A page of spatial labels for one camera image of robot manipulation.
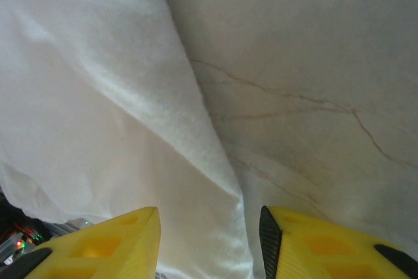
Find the white marble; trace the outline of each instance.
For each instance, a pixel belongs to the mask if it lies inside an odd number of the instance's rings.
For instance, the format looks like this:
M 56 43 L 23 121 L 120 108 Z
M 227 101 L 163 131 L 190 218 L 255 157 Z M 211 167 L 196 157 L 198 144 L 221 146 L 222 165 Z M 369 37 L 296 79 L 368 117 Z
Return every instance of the white marble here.
M 244 186 L 418 257 L 418 0 L 167 0 Z

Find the yellow plastic part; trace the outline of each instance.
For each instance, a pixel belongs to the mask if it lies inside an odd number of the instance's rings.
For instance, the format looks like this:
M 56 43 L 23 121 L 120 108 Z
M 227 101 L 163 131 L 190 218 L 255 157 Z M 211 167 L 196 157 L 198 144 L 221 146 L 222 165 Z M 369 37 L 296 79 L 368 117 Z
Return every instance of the yellow plastic part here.
M 408 279 L 374 249 L 393 244 L 281 207 L 268 209 L 283 231 L 277 279 Z
M 158 209 L 143 208 L 40 245 L 53 252 L 25 279 L 154 279 Z

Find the wire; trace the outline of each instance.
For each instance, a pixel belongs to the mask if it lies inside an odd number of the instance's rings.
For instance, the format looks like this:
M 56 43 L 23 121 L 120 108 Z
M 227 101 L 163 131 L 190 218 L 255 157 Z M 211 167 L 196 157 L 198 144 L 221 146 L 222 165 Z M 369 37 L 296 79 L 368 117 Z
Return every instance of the wire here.
M 9 228 L 7 228 L 7 230 L 1 235 L 1 237 L 0 237 L 0 241 L 3 239 L 3 237 L 5 236 L 5 235 L 7 235 L 7 233 L 10 231 L 10 229 L 12 229 L 12 225 L 9 227 Z
M 30 238 L 31 238 L 31 235 L 29 234 L 29 232 L 27 232 L 24 228 L 20 227 L 20 226 L 18 225 L 18 223 L 17 223 L 17 222 L 15 222 L 15 223 L 14 223 L 14 225 L 15 225 L 15 226 L 16 226 L 16 228 L 18 228 L 21 232 L 23 232 L 24 234 L 26 234 L 28 237 L 30 237 Z

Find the white sheet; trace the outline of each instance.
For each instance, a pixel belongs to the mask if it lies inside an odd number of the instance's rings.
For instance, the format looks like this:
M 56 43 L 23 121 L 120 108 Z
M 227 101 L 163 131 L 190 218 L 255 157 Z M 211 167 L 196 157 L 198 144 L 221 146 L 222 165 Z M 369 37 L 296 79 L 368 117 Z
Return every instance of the white sheet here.
M 12 204 L 49 222 L 158 206 L 169 278 L 252 278 L 240 187 L 164 0 L 0 0 L 0 99 Z

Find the crumpled fabric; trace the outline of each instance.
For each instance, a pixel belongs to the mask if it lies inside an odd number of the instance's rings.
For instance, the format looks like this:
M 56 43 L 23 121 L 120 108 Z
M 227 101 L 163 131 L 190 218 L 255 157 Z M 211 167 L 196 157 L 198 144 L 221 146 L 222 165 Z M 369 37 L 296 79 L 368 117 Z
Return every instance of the crumpled fabric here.
M 253 278 L 242 192 L 165 0 L 0 0 L 0 184 L 32 217 L 157 206 L 169 278 Z

